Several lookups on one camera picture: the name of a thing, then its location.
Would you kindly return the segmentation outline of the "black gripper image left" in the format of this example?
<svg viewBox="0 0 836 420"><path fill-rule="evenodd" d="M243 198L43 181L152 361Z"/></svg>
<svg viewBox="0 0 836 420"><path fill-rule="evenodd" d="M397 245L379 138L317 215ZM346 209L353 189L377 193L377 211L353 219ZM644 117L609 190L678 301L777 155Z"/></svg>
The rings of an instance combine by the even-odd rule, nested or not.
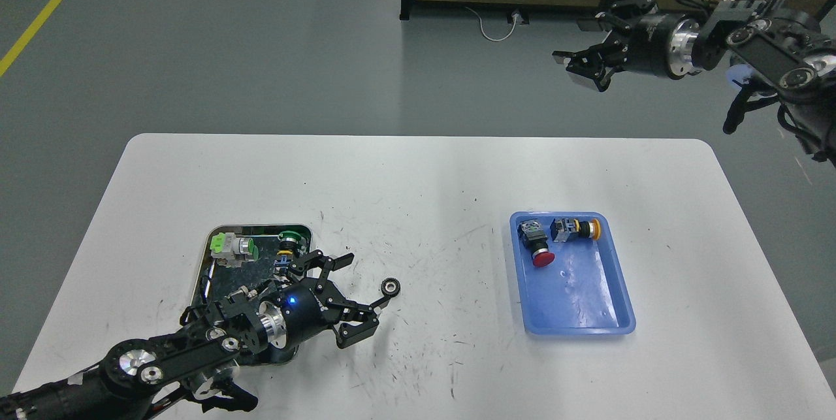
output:
<svg viewBox="0 0 836 420"><path fill-rule="evenodd" d="M371 304L361 304L347 300L329 282L332 272L352 265L354 259L354 253L331 257L314 250L289 263L289 274L299 277L299 282L281 283L273 278L264 283L259 292L259 319L266 342L277 349L291 349L331 330L337 348L346 349L373 336L379 314L393 297L384 294ZM308 277L311 269L319 269L319 276Z"/></svg>

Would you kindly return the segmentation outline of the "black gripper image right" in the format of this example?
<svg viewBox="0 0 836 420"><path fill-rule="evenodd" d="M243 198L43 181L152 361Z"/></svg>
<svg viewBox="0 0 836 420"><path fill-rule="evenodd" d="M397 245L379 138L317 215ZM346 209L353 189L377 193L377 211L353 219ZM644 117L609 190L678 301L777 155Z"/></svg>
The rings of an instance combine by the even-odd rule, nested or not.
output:
<svg viewBox="0 0 836 420"><path fill-rule="evenodd" d="M619 41L601 42L577 52L555 50L573 83L605 92L615 74L645 74L681 80L699 73L693 47L701 24L684 13L657 13L656 0L620 0L593 16L577 19L582 32L611 32Z"/></svg>

